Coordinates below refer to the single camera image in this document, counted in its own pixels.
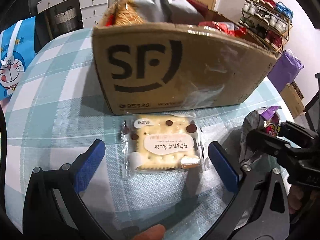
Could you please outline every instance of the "cartoon character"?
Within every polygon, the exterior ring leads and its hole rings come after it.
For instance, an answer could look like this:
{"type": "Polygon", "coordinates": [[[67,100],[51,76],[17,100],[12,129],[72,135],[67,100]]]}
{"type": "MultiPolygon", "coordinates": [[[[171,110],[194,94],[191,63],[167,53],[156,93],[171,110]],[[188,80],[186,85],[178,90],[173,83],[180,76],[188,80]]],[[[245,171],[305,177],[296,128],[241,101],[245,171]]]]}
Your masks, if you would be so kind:
{"type": "Polygon", "coordinates": [[[20,53],[14,51],[6,64],[0,67],[0,85],[5,88],[5,97],[15,91],[24,71],[25,63],[23,57],[20,53]]]}

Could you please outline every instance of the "sf logo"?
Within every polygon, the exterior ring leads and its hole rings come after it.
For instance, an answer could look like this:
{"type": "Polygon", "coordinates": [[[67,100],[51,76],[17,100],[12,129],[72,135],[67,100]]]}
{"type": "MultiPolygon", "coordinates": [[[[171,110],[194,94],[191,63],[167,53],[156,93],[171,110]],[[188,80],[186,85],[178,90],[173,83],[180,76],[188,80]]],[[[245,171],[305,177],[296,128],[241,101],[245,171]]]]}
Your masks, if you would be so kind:
{"type": "MultiPolygon", "coordinates": [[[[182,58],[182,43],[181,41],[169,41],[170,48],[171,48],[171,60],[169,63],[169,67],[167,72],[161,78],[164,84],[167,84],[175,75],[177,70],[179,69],[181,58],[182,58]]],[[[137,79],[144,79],[145,72],[146,72],[146,54],[149,51],[157,51],[160,53],[165,54],[166,47],[162,44],[145,44],[137,46],[137,57],[136,57],[136,78],[137,79]]],[[[113,79],[127,79],[132,76],[132,66],[123,60],[114,57],[114,54],[117,52],[125,52],[130,54],[130,47],[128,45],[113,45],[108,48],[108,61],[110,64],[118,66],[122,68],[121,74],[114,74],[112,73],[113,79]]],[[[156,67],[160,64],[160,60],[158,58],[152,58],[149,60],[148,64],[152,67],[156,67]]],[[[116,91],[119,92],[127,92],[127,93],[134,93],[134,92],[145,92],[150,91],[153,89],[157,89],[162,87],[159,82],[153,82],[151,84],[138,86],[138,87],[128,87],[128,86],[120,86],[114,85],[116,91]]]]}

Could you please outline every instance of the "small cardboard box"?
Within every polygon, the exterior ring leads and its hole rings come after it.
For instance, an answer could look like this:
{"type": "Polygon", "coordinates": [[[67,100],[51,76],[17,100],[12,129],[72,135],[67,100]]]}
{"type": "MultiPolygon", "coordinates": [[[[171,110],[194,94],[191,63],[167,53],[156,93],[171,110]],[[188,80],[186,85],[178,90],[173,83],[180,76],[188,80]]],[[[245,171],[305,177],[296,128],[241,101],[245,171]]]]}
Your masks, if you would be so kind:
{"type": "MultiPolygon", "coordinates": [[[[228,21],[209,11],[206,20],[228,21]]],[[[189,110],[244,102],[277,58],[250,34],[144,23],[93,29],[97,74],[114,114],[189,110]]]]}
{"type": "Polygon", "coordinates": [[[296,119],[299,115],[303,114],[305,107],[303,106],[298,93],[292,85],[287,84],[281,91],[280,95],[289,108],[293,119],[296,119]]]}

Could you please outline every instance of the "purple bag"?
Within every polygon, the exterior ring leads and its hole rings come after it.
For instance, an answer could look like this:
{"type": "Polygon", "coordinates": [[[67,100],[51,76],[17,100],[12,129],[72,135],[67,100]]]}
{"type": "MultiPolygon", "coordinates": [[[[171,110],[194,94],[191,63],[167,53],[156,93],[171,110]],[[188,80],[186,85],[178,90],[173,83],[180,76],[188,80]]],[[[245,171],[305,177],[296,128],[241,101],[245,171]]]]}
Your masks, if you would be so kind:
{"type": "Polygon", "coordinates": [[[268,74],[268,78],[280,93],[286,84],[293,82],[299,71],[303,68],[304,65],[301,64],[297,57],[293,56],[291,50],[284,50],[268,74]]]}

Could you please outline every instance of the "checkered tablecloth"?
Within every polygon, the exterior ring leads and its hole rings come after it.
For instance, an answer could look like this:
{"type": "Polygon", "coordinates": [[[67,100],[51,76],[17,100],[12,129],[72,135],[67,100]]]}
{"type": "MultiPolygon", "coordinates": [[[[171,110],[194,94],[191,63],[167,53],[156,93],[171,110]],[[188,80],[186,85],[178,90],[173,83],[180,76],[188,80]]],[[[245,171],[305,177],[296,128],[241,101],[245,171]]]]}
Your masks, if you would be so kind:
{"type": "MultiPolygon", "coordinates": [[[[121,179],[118,135],[124,117],[108,111],[94,68],[91,33],[82,29],[49,42],[12,95],[5,114],[8,217],[22,231],[23,203],[34,167],[58,169],[101,139],[106,157],[82,199],[107,233],[114,239],[130,239],[160,222],[167,228],[165,239],[199,239],[222,213],[231,194],[212,165],[202,173],[191,169],[121,179]]],[[[282,107],[282,120],[293,121],[279,93],[265,78],[243,104],[196,110],[204,148],[217,140],[228,151],[239,149],[244,117],[271,105],[282,107]]]]}

